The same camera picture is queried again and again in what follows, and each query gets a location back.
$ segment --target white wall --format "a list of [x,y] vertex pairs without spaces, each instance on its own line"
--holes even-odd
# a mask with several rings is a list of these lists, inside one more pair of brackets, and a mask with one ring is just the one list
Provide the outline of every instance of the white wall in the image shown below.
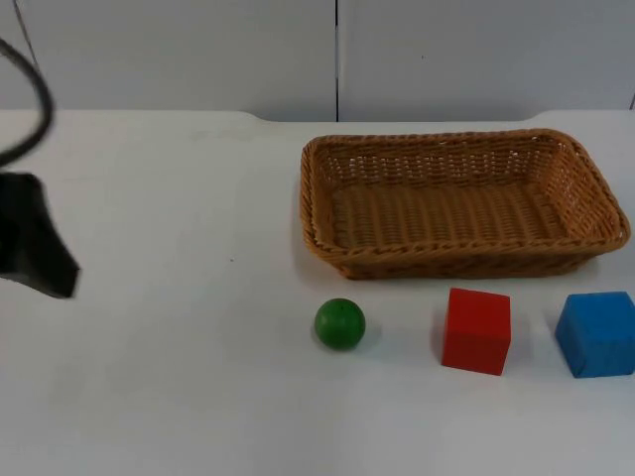
[[[29,58],[29,51],[22,38],[10,0],[0,0],[0,37]],[[0,55],[0,109],[35,106],[36,99],[29,82],[18,69]]]
[[634,0],[339,0],[342,120],[629,107]]
[[62,107],[335,117],[334,1],[29,3],[36,53]]

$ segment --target blue cube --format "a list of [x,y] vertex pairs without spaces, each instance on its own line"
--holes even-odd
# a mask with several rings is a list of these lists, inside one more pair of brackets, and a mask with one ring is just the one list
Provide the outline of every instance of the blue cube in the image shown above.
[[635,370],[635,306],[628,293],[570,295],[556,328],[573,376],[610,377]]

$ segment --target table surface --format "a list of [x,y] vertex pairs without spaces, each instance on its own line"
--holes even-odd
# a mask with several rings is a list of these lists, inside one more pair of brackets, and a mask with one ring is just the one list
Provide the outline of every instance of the table surface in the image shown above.
[[[0,143],[34,113],[0,113]],[[14,167],[46,182],[83,272],[74,300],[0,283],[2,474],[632,474],[635,380],[576,380],[553,338],[570,293],[635,293],[634,245],[533,280],[349,282],[302,242],[300,155],[323,134],[553,127],[635,216],[635,114],[286,124],[233,112],[62,112]],[[502,377],[442,367],[447,292],[512,297]],[[351,353],[311,334],[347,297]]]

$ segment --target ball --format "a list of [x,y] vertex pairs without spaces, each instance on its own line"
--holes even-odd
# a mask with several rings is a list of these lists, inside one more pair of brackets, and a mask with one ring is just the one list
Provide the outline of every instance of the ball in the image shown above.
[[317,310],[314,323],[319,341],[333,350],[355,347],[366,330],[366,319],[359,306],[349,299],[331,299]]

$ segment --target red cube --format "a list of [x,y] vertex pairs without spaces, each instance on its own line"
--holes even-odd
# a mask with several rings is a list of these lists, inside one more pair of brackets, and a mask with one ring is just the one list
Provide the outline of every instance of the red cube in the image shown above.
[[512,340],[510,316],[508,296],[449,290],[442,364],[501,375]]

